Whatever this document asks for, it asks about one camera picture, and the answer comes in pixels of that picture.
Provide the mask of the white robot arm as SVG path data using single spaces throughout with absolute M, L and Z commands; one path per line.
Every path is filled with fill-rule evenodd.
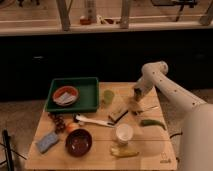
M 194 95 L 166 77 L 164 61 L 144 64 L 134 85 L 134 99 L 140 101 L 157 87 L 185 114 L 180 139 L 178 171 L 213 171 L 213 104 Z

